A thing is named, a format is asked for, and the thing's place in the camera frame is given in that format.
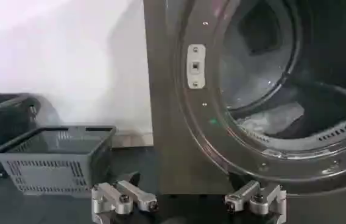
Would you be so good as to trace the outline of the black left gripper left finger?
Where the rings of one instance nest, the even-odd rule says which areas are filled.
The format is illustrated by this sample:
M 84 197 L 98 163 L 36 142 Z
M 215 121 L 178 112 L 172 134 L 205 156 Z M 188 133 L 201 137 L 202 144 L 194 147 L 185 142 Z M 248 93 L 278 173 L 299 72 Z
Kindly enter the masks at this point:
M 112 215 L 130 215 L 136 206 L 142 212 L 158 211 L 157 196 L 129 181 L 98 183 L 91 188 L 91 219 L 112 223 Z

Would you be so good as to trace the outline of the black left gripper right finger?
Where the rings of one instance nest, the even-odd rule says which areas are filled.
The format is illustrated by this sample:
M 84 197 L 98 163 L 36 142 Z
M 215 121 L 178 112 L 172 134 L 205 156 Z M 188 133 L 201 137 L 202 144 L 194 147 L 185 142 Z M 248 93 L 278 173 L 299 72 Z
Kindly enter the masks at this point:
M 233 193 L 224 196 L 227 211 L 249 211 L 253 215 L 276 215 L 276 224 L 287 222 L 287 191 L 282 185 L 271 183 L 261 187 L 259 181 L 249 181 Z

